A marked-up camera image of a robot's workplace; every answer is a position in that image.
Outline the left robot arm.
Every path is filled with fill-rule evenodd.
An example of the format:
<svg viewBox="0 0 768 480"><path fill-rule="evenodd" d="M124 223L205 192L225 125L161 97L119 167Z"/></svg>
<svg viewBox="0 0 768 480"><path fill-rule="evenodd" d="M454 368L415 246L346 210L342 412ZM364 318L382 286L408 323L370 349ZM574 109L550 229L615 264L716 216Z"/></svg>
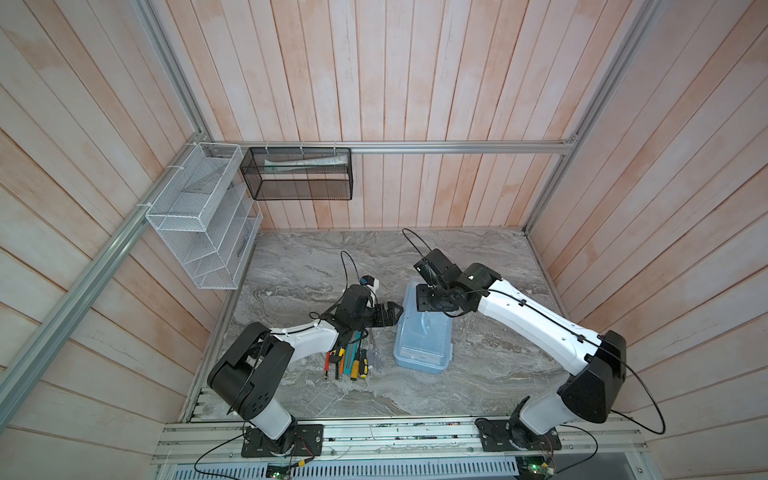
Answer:
<svg viewBox="0 0 768 480"><path fill-rule="evenodd" d="M355 333L393 327L403 311L395 302L380 303L372 286L351 285L310 323L292 329L248 325L212 367L207 385L246 423L274 442L285 442L295 417L275 394L288 366L314 354L336 359Z"/></svg>

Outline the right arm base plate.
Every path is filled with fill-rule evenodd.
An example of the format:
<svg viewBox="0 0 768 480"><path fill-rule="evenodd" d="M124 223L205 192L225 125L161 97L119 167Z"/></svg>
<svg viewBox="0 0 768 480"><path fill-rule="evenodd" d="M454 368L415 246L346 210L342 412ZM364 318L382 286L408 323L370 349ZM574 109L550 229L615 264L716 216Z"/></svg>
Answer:
<svg viewBox="0 0 768 480"><path fill-rule="evenodd" d="M558 451L562 449L555 429L544 435L529 432L524 426L510 420L477 418L474 422L484 452Z"/></svg>

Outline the blue translucent plastic toolbox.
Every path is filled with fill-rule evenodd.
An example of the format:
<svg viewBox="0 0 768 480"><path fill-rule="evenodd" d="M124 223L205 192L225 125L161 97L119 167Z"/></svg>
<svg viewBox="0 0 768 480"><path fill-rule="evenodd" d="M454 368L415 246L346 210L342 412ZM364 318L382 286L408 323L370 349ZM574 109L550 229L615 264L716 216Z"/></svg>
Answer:
<svg viewBox="0 0 768 480"><path fill-rule="evenodd" d="M440 374L452 359L452 318L417 309L416 289L421 283L419 278L411 277L407 284L393 354L401 367Z"/></svg>

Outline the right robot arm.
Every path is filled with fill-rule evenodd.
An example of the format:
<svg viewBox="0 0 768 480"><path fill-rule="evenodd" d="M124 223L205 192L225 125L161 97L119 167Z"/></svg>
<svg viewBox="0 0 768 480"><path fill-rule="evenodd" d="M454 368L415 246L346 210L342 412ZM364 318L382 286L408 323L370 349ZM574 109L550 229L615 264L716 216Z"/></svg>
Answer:
<svg viewBox="0 0 768 480"><path fill-rule="evenodd" d="M626 340L620 334L599 334L572 323L489 267L473 263L461 269L439 249L414 268L424 280L416 288L419 310L483 314L532 342L568 373L561 385L516 406L505 426L515 448L537 446L539 438L560 424L606 422L626 379Z"/></svg>

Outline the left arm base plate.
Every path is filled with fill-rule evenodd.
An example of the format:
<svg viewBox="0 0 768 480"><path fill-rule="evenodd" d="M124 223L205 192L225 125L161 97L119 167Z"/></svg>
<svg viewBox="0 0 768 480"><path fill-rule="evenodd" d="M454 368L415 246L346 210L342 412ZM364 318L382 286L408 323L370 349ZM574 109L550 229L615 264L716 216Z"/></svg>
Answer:
<svg viewBox="0 0 768 480"><path fill-rule="evenodd" d="M291 425L277 439L269 438L260 429L245 430L241 456L244 458L316 457L322 452L322 424Z"/></svg>

